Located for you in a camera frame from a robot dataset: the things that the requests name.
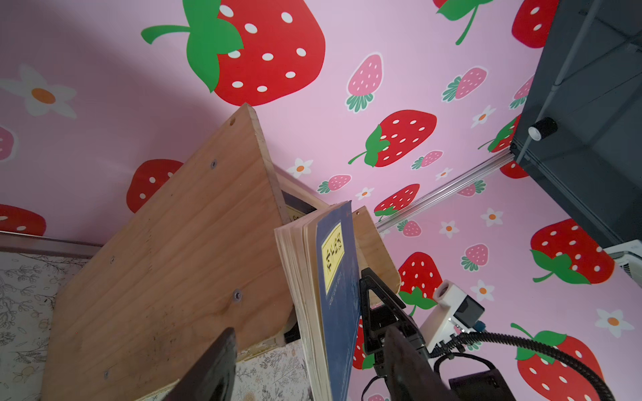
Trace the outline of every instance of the black cable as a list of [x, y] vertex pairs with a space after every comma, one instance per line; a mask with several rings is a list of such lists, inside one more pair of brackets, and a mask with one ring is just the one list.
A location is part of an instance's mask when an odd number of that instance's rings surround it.
[[[462, 352], [451, 352], [450, 355], [455, 356], [455, 357], [463, 357], [463, 358], [474, 359], [475, 361], [479, 361], [479, 362], [483, 363], [484, 365], [486, 365], [489, 370], [495, 369], [495, 365], [493, 365], [490, 361], [487, 361], [484, 358], [480, 358], [477, 355], [464, 354]], [[439, 377], [441, 377], [441, 375], [439, 374], [439, 366], [446, 359], [450, 359], [448, 354], [446, 354], [446, 355], [442, 356], [441, 358], [437, 359], [437, 361], [435, 362], [435, 365], [433, 366], [433, 371]]]
[[457, 346], [461, 345], [471, 345], [477, 342], [486, 342], [486, 343], [497, 343], [497, 344], [506, 344], [512, 345], [519, 348], [525, 348], [527, 350], [533, 350], [537, 353], [550, 356], [558, 360], [559, 362], [566, 364], [573, 368], [577, 373], [581, 374], [586, 380], [591, 383], [595, 391], [600, 397], [600, 401], [615, 401], [613, 393], [606, 385], [604, 380], [598, 376], [592, 369], [586, 366], [584, 363], [578, 361], [574, 357], [568, 355], [565, 352], [562, 352], [552, 346], [542, 344], [540, 342], [528, 339], [510, 336], [508, 334], [498, 334], [498, 333], [488, 333], [488, 332], [471, 332], [471, 333], [461, 333], [459, 336], [448, 341], [443, 346], [436, 346], [435, 349], [428, 355], [429, 358], [436, 358], [442, 355], [447, 355], [449, 351]]

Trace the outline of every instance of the strawberry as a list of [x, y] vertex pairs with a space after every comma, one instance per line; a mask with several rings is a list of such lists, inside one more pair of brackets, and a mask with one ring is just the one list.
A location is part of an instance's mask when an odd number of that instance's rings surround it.
[[[531, 339], [548, 346], [557, 347], [593, 370], [604, 379], [600, 364], [591, 349], [577, 338], [552, 331], [540, 331], [532, 337], [526, 330], [515, 323], [510, 324]], [[544, 398], [551, 401], [598, 401], [597, 392], [581, 374], [573, 368], [544, 354], [525, 348], [517, 349], [517, 370], [524, 381]]]
[[357, 343], [354, 346], [354, 355], [352, 356], [352, 365], [359, 370], [370, 369], [374, 366], [374, 354], [365, 354], [363, 342], [363, 319], [360, 318], [359, 329], [357, 329]]
[[457, 21], [458, 19], [465, 17], [469, 12], [473, 12], [462, 36], [460, 36], [455, 42], [456, 45], [460, 45], [473, 25], [473, 20], [475, 19], [475, 15], [477, 14], [477, 9], [480, 4], [490, 3], [491, 1], [492, 0], [433, 0], [433, 3], [435, 3], [435, 6], [439, 8], [437, 13], [442, 14], [450, 21]]
[[189, 32], [187, 61], [223, 100], [240, 106], [271, 102], [314, 81], [325, 38], [303, 0], [183, 0], [189, 26], [152, 26], [151, 44], [170, 32]]
[[495, 139], [493, 139], [492, 141], [486, 142], [485, 144], [481, 145], [477, 149], [481, 149], [489, 142], [491, 142], [491, 144], [488, 145], [488, 151], [491, 153], [499, 152], [500, 150], [509, 147], [510, 143], [513, 141], [515, 132], [517, 131], [519, 120], [521, 120], [521, 114], [515, 117], [513, 121], [506, 124], [504, 128], [502, 128], [497, 133], [497, 136], [495, 137]]
[[18, 137], [13, 132], [0, 126], [0, 162], [13, 159], [18, 150]]
[[380, 53], [372, 53], [361, 63], [348, 81], [348, 94], [350, 97], [345, 102], [348, 110], [355, 113], [365, 110], [369, 102], [374, 99], [373, 93], [381, 86], [383, 79], [383, 62]]
[[397, 225], [399, 231], [403, 231], [406, 237], [418, 237], [421, 235], [421, 227], [414, 220], [404, 220]]
[[513, 22], [513, 36], [528, 47], [546, 44], [559, 0], [524, 0]]
[[372, 167], [385, 167], [424, 142], [437, 127], [437, 117], [416, 110], [402, 110], [386, 117], [365, 141], [363, 161]]
[[477, 244], [466, 249], [461, 265], [464, 270], [475, 271], [479, 270], [480, 266], [485, 266], [486, 263], [488, 263], [488, 246]]
[[573, 219], [542, 228], [530, 246], [535, 263], [550, 272], [534, 278], [536, 283], [556, 275], [570, 284], [597, 284], [608, 280], [615, 268], [615, 261]]
[[136, 213], [183, 165], [176, 160], [155, 159], [141, 164], [127, 190], [127, 207]]
[[448, 88], [442, 93], [442, 101], [452, 102], [459, 100], [477, 89], [488, 76], [488, 70], [484, 67], [473, 67], [464, 76], [457, 76]]
[[428, 167], [443, 155], [444, 152], [440, 150], [430, 151], [426, 156], [421, 156], [417, 160], [415, 160], [415, 162], [412, 164], [412, 169], [418, 170], [423, 167]]
[[331, 177], [328, 181], [323, 181], [317, 191], [320, 194], [327, 194], [330, 191], [337, 191], [338, 189], [343, 188], [343, 186], [350, 182], [352, 176], [350, 175], [335, 175]]
[[418, 191], [419, 184], [417, 183], [398, 190], [374, 208], [374, 215], [381, 216], [379, 218], [379, 221], [381, 221], [383, 216], [391, 216], [396, 212], [399, 212], [415, 199]]
[[502, 174], [509, 178], [524, 178], [528, 176], [528, 173], [521, 168], [521, 166], [515, 162], [509, 162], [504, 164], [499, 168]]
[[44, 235], [47, 223], [34, 212], [19, 207], [0, 205], [0, 231]]
[[433, 295], [437, 287], [443, 282], [437, 266], [429, 255], [415, 252], [410, 255], [399, 268], [401, 287], [399, 297], [404, 303], [414, 305], [410, 316], [417, 307], [430, 309], [437, 303]]
[[530, 92], [530, 87], [533, 85], [533, 78], [535, 76], [533, 75], [524, 83], [524, 85], [519, 88], [519, 90], [515, 93], [515, 96], [513, 96], [513, 102], [508, 106], [508, 108], [517, 108], [526, 103], [526, 98], [528, 97], [528, 93]]
[[481, 194], [485, 189], [486, 189], [486, 183], [483, 180], [477, 180], [457, 193], [459, 195], [470, 197], [475, 194]]

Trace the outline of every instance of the plywood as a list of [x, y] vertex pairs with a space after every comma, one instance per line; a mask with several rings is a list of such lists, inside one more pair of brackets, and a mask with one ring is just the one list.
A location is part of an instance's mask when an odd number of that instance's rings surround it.
[[135, 400], [181, 378], [225, 327], [240, 350], [276, 335], [292, 300], [273, 231], [288, 221], [244, 105], [59, 294], [43, 399]]

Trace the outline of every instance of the pink wallpaper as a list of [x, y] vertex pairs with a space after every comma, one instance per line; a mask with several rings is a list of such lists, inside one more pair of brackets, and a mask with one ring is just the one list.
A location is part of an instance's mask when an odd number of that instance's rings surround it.
[[[453, 195], [415, 216], [400, 227], [401, 231], [394, 229], [385, 234], [384, 242], [392, 260], [400, 273], [404, 273], [412, 268], [406, 260], [415, 260], [416, 252], [429, 255], [438, 273], [432, 274], [435, 268], [428, 265], [417, 269], [419, 264], [413, 272], [420, 277], [424, 275], [425, 282], [439, 276], [438, 280], [453, 281], [476, 298], [486, 308], [481, 319], [489, 332], [526, 336], [511, 327], [511, 323], [515, 323], [533, 337], [546, 330], [561, 334], [549, 335], [551, 345], [600, 370], [617, 400], [639, 399], [642, 384], [636, 377], [642, 348], [638, 345], [637, 330], [642, 327], [642, 312], [638, 307], [642, 290], [620, 268], [609, 269], [613, 261], [604, 252], [598, 252], [597, 244], [583, 234], [581, 228], [573, 229], [575, 224], [542, 230], [567, 220], [568, 215], [530, 177], [509, 178], [503, 171], [486, 176], [483, 182], [462, 191], [463, 195]], [[406, 232], [405, 227], [412, 221], [415, 228]], [[559, 261], [569, 255], [564, 269], [577, 275], [570, 274], [569, 278], [560, 270], [539, 281], [549, 271], [534, 260], [530, 250], [536, 248], [554, 259], [559, 252], [555, 259]], [[402, 281], [407, 281], [404, 278], [408, 276], [402, 275]], [[597, 284], [586, 284], [578, 277]], [[436, 285], [431, 282], [427, 287]], [[421, 325], [430, 313], [430, 309], [422, 308], [432, 307], [434, 302], [417, 305], [413, 317]], [[412, 311], [413, 306], [408, 305], [406, 312]], [[516, 348], [487, 343], [471, 347], [467, 352], [493, 362], [520, 401], [597, 400], [588, 382], [560, 362], [542, 361], [537, 355], [518, 362]], [[446, 382], [486, 369], [481, 363], [460, 359], [442, 365], [442, 378]], [[360, 399], [373, 376], [372, 368], [352, 369], [349, 391], [352, 401]], [[371, 398], [376, 394], [383, 398]], [[365, 400], [386, 397], [385, 383], [378, 380]]]
[[0, 230], [106, 242], [171, 173], [139, 168], [185, 162], [244, 101], [274, 164], [326, 202], [422, 196], [521, 113], [556, 7], [2, 2]]

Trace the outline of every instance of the strawberry stem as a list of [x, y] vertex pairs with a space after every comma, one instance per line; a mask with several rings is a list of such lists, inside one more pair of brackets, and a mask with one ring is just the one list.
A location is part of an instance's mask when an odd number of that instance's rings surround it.
[[548, 273], [547, 275], [545, 275], [543, 277], [534, 278], [533, 281], [536, 282], [536, 283], [539, 283], [539, 282], [542, 282], [542, 281], [546, 280], [547, 278], [551, 277], [552, 275], [553, 275], [553, 272], [550, 272], [550, 273]]
[[477, 148], [477, 150], [482, 149], [484, 146], [486, 146], [487, 144], [491, 143], [492, 141], [494, 141], [494, 139], [491, 139], [490, 141], [488, 141], [485, 144], [481, 145], [479, 148]]
[[363, 152], [363, 153], [359, 153], [359, 154], [358, 154], [358, 155], [356, 155], [352, 160], [350, 160], [350, 161], [348, 162], [348, 164], [352, 164], [352, 162], [354, 162], [355, 160], [357, 160], [360, 156], [365, 155], [366, 153], [368, 153], [368, 151], [365, 151], [365, 152]]
[[523, 328], [521, 328], [521, 326], [516, 325], [515, 323], [511, 323], [511, 324], [510, 324], [510, 326], [511, 326], [512, 328], [516, 328], [516, 329], [518, 329], [519, 331], [521, 331], [522, 333], [526, 334], [530, 339], [534, 339], [534, 338], [533, 338], [533, 336], [531, 336], [529, 332], [527, 332], [526, 330], [524, 330]]
[[478, 8], [479, 8], [479, 5], [476, 5], [475, 9], [473, 10], [473, 15], [471, 16], [471, 20], [468, 21], [468, 25], [466, 26], [466, 29], [464, 30], [464, 33], [462, 34], [462, 36], [460, 36], [459, 39], [457, 39], [457, 41], [455, 42], [456, 45], [459, 46], [464, 41], [464, 38], [466, 37], [468, 30], [471, 29], [471, 25], [473, 25], [473, 19], [475, 19], [475, 14], [477, 14]]

